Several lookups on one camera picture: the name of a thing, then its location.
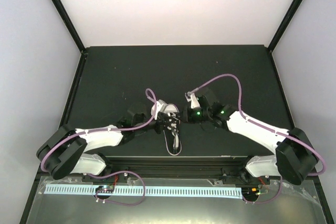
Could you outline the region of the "black white sneaker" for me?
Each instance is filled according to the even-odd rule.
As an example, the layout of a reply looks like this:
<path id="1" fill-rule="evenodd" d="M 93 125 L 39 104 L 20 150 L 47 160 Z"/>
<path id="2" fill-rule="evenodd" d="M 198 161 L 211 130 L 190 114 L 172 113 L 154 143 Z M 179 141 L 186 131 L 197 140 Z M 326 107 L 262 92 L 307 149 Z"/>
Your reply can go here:
<path id="1" fill-rule="evenodd" d="M 165 146 L 169 155 L 178 156 L 182 151 L 182 143 L 179 138 L 180 119 L 179 110 L 175 104 L 166 104 L 162 112 L 167 115 L 168 123 L 163 130 Z"/>

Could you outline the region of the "white shoelace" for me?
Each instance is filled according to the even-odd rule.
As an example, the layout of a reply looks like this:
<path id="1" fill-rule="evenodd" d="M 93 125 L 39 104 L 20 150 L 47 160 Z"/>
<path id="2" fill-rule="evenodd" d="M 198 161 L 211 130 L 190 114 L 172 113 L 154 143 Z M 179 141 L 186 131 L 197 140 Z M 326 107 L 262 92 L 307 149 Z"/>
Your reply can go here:
<path id="1" fill-rule="evenodd" d="M 164 131 L 166 150 L 171 156 L 178 156 L 182 151 L 179 131 L 180 121 L 178 119 L 176 119 L 176 131 Z"/>

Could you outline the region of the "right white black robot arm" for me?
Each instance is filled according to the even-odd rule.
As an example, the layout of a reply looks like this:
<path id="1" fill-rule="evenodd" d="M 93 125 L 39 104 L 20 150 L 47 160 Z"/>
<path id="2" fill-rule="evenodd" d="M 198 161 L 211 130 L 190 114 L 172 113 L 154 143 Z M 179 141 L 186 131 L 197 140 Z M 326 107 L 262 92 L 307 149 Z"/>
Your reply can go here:
<path id="1" fill-rule="evenodd" d="M 215 103 L 182 112 L 185 123 L 210 122 L 217 128 L 242 135 L 262 145 L 271 155 L 250 157 L 238 171 L 239 179 L 252 183 L 257 177 L 279 176 L 294 185 L 301 185 L 318 162 L 307 143 L 307 136 L 299 128 L 291 131 L 273 127 L 248 115 L 242 116 L 232 105 Z"/>

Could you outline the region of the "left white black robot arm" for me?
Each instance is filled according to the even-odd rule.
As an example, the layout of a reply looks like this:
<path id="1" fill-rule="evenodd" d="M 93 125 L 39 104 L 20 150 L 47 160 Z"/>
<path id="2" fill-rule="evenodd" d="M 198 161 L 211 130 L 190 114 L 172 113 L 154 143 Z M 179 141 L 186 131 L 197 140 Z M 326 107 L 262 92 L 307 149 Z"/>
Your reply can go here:
<path id="1" fill-rule="evenodd" d="M 106 182 L 112 177 L 112 167 L 104 154 L 90 154 L 90 151 L 124 145 L 154 130 L 164 135 L 167 152 L 177 156 L 182 150 L 178 113 L 176 105 L 158 100 L 150 111 L 142 103 L 133 104 L 117 123 L 103 128 L 84 130 L 65 124 L 38 149 L 36 156 L 42 170 L 53 179 L 69 174 L 91 174 Z"/>

